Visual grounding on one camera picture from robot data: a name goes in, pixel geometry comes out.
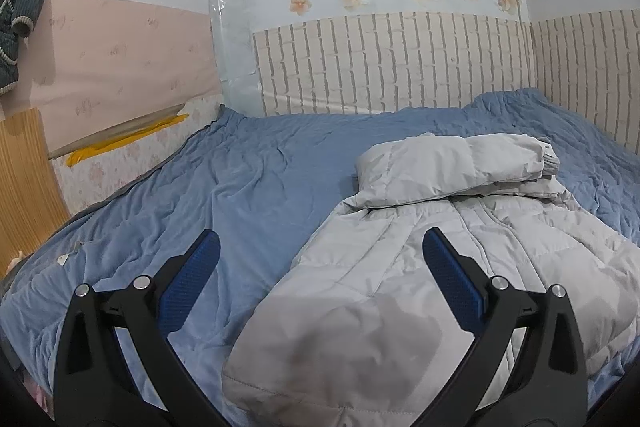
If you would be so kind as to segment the light grey puffer jacket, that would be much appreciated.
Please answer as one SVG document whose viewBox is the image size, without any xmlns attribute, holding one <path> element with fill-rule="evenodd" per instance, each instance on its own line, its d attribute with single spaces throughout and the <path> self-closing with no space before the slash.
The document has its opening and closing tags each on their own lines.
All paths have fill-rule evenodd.
<svg viewBox="0 0 640 427">
<path fill-rule="evenodd" d="M 424 134 L 372 146 L 340 202 L 250 317 L 224 395 L 283 426 L 405 426 L 468 350 L 422 255 L 438 228 L 514 287 L 563 285 L 589 376 L 639 334 L 639 249 L 576 202 L 526 134 Z"/>
</svg>

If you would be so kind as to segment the blue bed quilt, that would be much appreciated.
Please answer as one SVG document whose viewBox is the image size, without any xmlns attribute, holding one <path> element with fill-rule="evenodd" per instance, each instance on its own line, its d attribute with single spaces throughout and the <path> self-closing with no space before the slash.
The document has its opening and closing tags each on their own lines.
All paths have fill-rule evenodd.
<svg viewBox="0 0 640 427">
<path fill-rule="evenodd" d="M 232 425 L 248 425 L 248 415 L 222 399 L 220 382 L 245 322 L 311 233 L 356 192 L 358 157 L 425 132 L 547 140 L 579 204 L 627 239 L 639 237 L 638 157 L 534 89 L 371 116 L 250 118 L 226 108 L 163 164 L 73 217 L 3 280 L 3 351 L 50 390 L 76 287 L 123 288 L 211 229 L 221 240 L 218 269 L 170 340 L 215 407 Z"/>
</svg>

